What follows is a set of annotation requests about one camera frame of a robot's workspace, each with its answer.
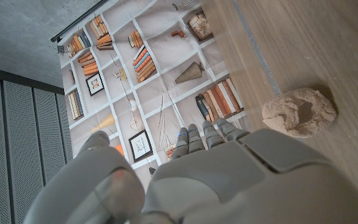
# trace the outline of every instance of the vase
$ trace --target vase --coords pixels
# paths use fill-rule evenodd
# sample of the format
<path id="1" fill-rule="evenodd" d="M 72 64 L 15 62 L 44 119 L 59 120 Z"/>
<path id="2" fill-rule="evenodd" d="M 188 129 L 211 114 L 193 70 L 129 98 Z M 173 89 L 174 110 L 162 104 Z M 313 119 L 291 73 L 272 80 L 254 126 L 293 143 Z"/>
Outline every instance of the vase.
<path id="1" fill-rule="evenodd" d="M 111 126 L 111 125 L 113 125 L 115 122 L 116 122 L 116 120 L 114 119 L 114 117 L 112 116 L 112 114 L 110 114 L 109 116 L 107 116 L 106 119 L 104 119 L 102 122 L 100 122 L 99 125 L 97 125 L 96 127 L 94 127 L 94 128 L 92 129 L 92 132 L 93 132 L 93 131 L 97 131 L 97 130 L 99 130 L 99 129 L 101 129 L 101 128 L 105 128 L 105 127 L 107 127 L 107 126 Z"/>
<path id="2" fill-rule="evenodd" d="M 200 62 L 198 65 L 196 62 L 193 62 L 176 80 L 177 84 L 183 83 L 185 81 L 194 80 L 201 78 L 203 76 L 202 72 L 204 71 L 204 66 Z"/>

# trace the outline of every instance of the beige sponge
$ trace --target beige sponge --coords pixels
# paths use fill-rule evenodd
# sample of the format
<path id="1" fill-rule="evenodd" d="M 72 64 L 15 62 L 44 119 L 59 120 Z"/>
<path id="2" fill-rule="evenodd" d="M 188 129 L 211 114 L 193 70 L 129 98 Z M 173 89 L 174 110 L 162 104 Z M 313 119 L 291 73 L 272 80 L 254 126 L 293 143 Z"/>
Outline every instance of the beige sponge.
<path id="1" fill-rule="evenodd" d="M 336 112 L 319 91 L 300 88 L 280 94 L 262 108 L 264 123 L 295 138 L 308 138 L 328 127 Z"/>

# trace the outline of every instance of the framed picture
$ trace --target framed picture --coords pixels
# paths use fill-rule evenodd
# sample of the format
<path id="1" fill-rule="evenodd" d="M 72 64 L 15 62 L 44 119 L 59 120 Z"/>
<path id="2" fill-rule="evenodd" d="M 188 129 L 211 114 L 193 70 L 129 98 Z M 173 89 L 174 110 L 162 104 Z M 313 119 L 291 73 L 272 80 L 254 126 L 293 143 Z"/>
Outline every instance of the framed picture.
<path id="1" fill-rule="evenodd" d="M 104 89 L 102 79 L 100 78 L 100 74 L 97 73 L 93 75 L 91 78 L 86 80 L 86 84 L 89 89 L 89 93 L 91 96 L 97 94 L 98 92 Z"/>
<path id="2" fill-rule="evenodd" d="M 152 145 L 146 130 L 137 133 L 129 139 L 134 162 L 138 162 L 153 154 Z"/>

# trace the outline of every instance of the robotic arm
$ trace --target robotic arm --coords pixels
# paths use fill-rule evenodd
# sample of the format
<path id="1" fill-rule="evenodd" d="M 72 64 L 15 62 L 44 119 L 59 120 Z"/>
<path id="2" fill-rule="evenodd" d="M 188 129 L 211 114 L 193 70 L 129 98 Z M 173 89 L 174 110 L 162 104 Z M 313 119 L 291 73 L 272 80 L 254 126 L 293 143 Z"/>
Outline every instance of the robotic arm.
<path id="1" fill-rule="evenodd" d="M 358 191 L 321 154 L 224 119 L 181 128 L 144 193 L 108 136 L 94 133 L 35 199 L 24 223 L 358 223 Z"/>

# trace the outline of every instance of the wooden table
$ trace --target wooden table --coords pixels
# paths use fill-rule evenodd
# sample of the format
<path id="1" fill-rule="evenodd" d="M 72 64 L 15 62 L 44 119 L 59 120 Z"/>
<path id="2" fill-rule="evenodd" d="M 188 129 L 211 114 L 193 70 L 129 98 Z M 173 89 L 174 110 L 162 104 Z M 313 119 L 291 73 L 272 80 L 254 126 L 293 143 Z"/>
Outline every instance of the wooden table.
<path id="1" fill-rule="evenodd" d="M 338 116 L 305 143 L 358 188 L 358 1 L 201 0 L 201 5 L 252 128 L 267 128 L 262 105 L 276 94 L 319 90 Z"/>

